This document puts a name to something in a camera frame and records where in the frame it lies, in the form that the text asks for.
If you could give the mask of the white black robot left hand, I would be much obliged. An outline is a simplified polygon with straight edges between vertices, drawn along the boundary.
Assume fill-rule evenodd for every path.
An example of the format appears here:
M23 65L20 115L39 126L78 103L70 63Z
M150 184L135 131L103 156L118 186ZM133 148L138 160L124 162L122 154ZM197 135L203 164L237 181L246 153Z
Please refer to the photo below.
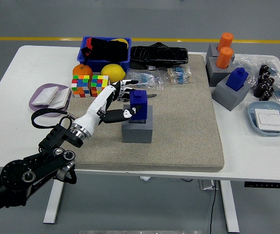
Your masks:
M129 100L132 91L128 84L137 84L137 80L121 80L106 86L88 107L84 116L77 118L71 125L71 132L82 134L84 138L91 137L95 127L101 122L116 123L130 119L140 110L140 106L130 109L108 110L115 100Z

